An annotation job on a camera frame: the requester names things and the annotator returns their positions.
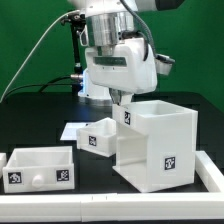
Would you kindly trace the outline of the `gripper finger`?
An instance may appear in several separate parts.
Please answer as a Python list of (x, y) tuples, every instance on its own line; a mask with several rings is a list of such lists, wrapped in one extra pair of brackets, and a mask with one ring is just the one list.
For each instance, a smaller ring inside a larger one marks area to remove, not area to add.
[(129, 104), (133, 97), (132, 93), (112, 88), (109, 89), (109, 94), (111, 96), (112, 102), (119, 106)]

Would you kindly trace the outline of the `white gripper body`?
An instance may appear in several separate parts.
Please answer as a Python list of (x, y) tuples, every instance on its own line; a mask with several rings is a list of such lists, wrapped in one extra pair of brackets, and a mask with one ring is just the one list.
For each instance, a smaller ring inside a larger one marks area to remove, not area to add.
[(85, 50), (88, 73), (93, 84), (134, 94), (152, 92), (157, 73), (151, 47), (144, 61), (144, 39), (126, 39), (115, 46), (112, 56), (99, 56), (96, 48)]

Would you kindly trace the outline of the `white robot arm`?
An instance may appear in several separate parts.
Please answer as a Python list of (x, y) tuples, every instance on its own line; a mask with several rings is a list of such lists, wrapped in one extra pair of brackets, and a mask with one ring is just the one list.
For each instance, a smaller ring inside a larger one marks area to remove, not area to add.
[(121, 106), (135, 94), (153, 92), (157, 76), (175, 60), (156, 52), (152, 33), (139, 16), (144, 11), (179, 8), (185, 0), (68, 0), (85, 18), (85, 58), (93, 84), (109, 89)]

